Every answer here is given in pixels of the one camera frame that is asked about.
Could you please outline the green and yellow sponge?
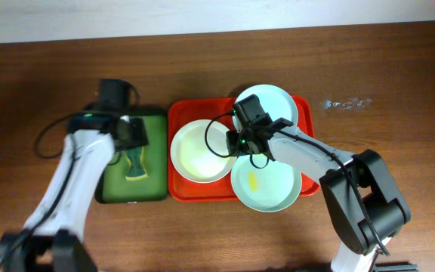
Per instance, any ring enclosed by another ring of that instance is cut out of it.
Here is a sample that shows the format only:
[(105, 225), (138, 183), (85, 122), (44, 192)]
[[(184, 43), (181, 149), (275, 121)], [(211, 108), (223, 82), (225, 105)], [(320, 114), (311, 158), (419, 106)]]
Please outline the green and yellow sponge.
[(127, 181), (139, 181), (148, 177), (144, 165), (144, 147), (126, 150), (123, 154), (129, 167), (125, 176)]

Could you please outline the white plate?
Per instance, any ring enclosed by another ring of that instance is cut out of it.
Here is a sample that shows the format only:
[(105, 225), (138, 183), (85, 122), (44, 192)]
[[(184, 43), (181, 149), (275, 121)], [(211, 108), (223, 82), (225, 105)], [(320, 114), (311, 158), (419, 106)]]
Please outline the white plate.
[(205, 144), (210, 119), (192, 121), (180, 128), (171, 141), (170, 156), (175, 170), (198, 184), (218, 181), (232, 169), (236, 157), (220, 158)]

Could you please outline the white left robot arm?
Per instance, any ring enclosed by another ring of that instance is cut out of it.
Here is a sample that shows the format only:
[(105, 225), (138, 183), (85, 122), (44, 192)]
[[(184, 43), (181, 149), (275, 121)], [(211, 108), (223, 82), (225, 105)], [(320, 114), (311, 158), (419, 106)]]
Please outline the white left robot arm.
[(19, 233), (0, 240), (0, 271), (96, 271), (83, 245), (94, 192), (115, 153), (147, 145), (139, 117), (80, 111), (67, 116), (57, 170)]

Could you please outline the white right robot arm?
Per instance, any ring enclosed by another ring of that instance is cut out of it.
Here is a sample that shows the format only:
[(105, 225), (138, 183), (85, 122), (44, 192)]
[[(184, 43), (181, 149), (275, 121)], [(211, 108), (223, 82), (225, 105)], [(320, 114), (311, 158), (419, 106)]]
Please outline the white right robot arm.
[(410, 221), (411, 211), (382, 157), (373, 150), (353, 154), (303, 133), (292, 122), (257, 118), (229, 131), (232, 156), (263, 154), (305, 174), (322, 189), (341, 240), (330, 271), (374, 271), (386, 244)]

